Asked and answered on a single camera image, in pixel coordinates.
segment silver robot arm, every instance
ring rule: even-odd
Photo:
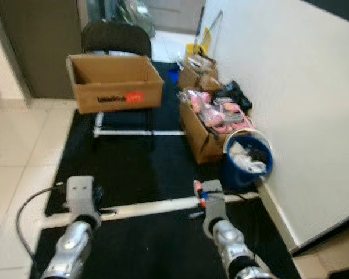
[[[93,176],[72,176],[67,180],[67,205],[72,223],[59,239],[56,253],[42,279],[77,279],[92,248],[93,234],[101,218],[93,201]]]
[[[260,258],[257,258],[259,264],[255,261],[242,232],[229,222],[220,181],[194,181],[194,191],[205,209],[204,233],[214,241],[227,276],[230,279],[274,279]]]

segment white tile floor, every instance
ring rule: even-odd
[[[154,61],[183,57],[194,36],[157,31]],[[52,185],[67,139],[75,101],[35,99],[31,108],[5,108],[0,100],[0,279],[28,278],[30,259],[15,233],[15,215],[31,194]],[[47,194],[29,204],[22,230],[35,249]]]

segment white wall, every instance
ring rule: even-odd
[[[8,100],[30,99],[30,91],[16,62],[0,19],[0,97]]]
[[[210,55],[254,103],[268,191],[303,246],[349,217],[349,22],[299,0],[207,0],[203,26],[220,9]]]

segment black mat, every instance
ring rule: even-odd
[[[178,130],[177,87],[166,78],[173,65],[155,65],[166,80],[162,107],[155,110],[155,129]],[[148,136],[100,136],[94,148],[93,117],[75,113],[54,183],[74,175],[94,176],[104,189],[101,207],[193,196],[193,179],[219,177],[219,163],[197,166],[185,136],[156,136],[154,150]],[[117,118],[127,120],[121,115]],[[45,214],[67,212],[65,201],[64,192],[52,192]]]
[[[257,254],[279,278],[299,278],[259,199],[228,204],[227,211],[250,248],[255,244],[255,211],[259,229]],[[192,212],[187,209],[102,223],[83,278],[226,278],[213,242],[203,233],[202,219],[188,219]],[[42,231],[36,253],[41,271],[53,257],[55,244],[64,232],[64,227]]]

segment white strip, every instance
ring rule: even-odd
[[[249,192],[241,195],[246,199],[254,199],[259,197],[254,192]],[[239,202],[241,198],[234,195],[225,195],[225,202]],[[175,210],[182,210],[188,208],[194,208],[198,205],[199,200],[196,197],[181,198],[181,199],[167,199],[165,201],[136,203],[134,205],[115,206],[111,208],[103,208],[105,210],[115,209],[117,214],[102,215],[102,221],[110,221],[117,219],[126,219],[137,216],[144,216],[150,214],[158,214],[164,212],[170,212]],[[55,214],[48,217],[43,222],[43,228],[62,227],[70,224],[70,213]]]
[[[116,131],[116,130],[98,130],[98,135],[151,135],[151,131]],[[154,131],[154,135],[184,135],[184,131]]]

